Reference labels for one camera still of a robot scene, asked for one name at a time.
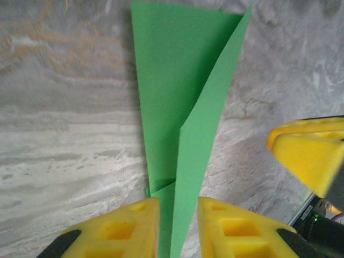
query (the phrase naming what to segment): folded paper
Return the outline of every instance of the folded paper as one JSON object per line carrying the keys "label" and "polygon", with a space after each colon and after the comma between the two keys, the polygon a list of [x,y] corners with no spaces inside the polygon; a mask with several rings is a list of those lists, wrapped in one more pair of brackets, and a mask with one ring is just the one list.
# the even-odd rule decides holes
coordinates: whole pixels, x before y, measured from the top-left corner
{"label": "folded paper", "polygon": [[168,211],[159,257],[180,257],[251,11],[132,4],[147,192]]}

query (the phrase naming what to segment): gray marble surface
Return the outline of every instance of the gray marble surface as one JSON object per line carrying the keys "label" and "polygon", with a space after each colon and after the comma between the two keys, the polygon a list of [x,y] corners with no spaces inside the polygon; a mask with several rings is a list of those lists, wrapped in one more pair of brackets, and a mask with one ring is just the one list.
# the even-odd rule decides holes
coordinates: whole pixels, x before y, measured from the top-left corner
{"label": "gray marble surface", "polygon": [[[253,4],[200,194],[288,222],[308,189],[264,143],[281,123],[344,113],[341,1],[168,2]],[[0,257],[35,257],[145,197],[130,4],[3,0],[0,43]],[[182,257],[200,257],[195,216]]]}

